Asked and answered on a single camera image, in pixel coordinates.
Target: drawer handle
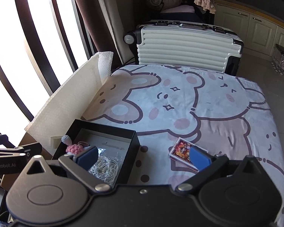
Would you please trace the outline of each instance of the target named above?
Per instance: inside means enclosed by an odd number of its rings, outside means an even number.
[[[255,20],[259,21],[259,22],[262,22],[261,20],[259,20],[259,19],[256,19],[256,18],[254,18],[254,17],[253,17],[253,19],[255,19]]]
[[[246,16],[246,17],[248,17],[248,15],[246,15],[246,14],[243,14],[243,13],[238,13],[239,15],[243,15],[243,16]]]

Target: cabinet door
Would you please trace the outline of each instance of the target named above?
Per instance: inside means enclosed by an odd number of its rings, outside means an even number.
[[[253,14],[250,15],[245,47],[266,55],[270,54],[277,25]]]
[[[217,5],[216,9],[214,24],[231,29],[245,42],[250,14],[221,5]]]
[[[275,40],[273,42],[273,47],[270,51],[270,56],[272,56],[273,50],[274,50],[274,46],[278,44],[284,47],[284,29],[280,26],[278,26],[277,30],[276,30],[276,36],[275,36]]]

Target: tile floor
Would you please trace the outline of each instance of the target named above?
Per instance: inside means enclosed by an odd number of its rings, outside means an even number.
[[[243,54],[237,76],[256,82],[270,105],[278,128],[284,155],[284,76],[271,66],[271,62]]]

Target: open box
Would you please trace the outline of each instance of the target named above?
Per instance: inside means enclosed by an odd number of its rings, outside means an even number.
[[[70,136],[74,144],[84,141],[91,146],[105,149],[107,157],[117,157],[121,165],[115,184],[127,183],[140,147],[135,131],[75,120],[66,135]],[[66,148],[67,145],[60,143],[53,159],[58,159],[60,156],[66,154]]]

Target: tangled white string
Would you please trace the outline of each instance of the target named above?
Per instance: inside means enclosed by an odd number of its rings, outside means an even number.
[[[105,183],[113,185],[118,172],[118,162],[106,156],[99,156],[97,162],[90,168],[91,173]]]

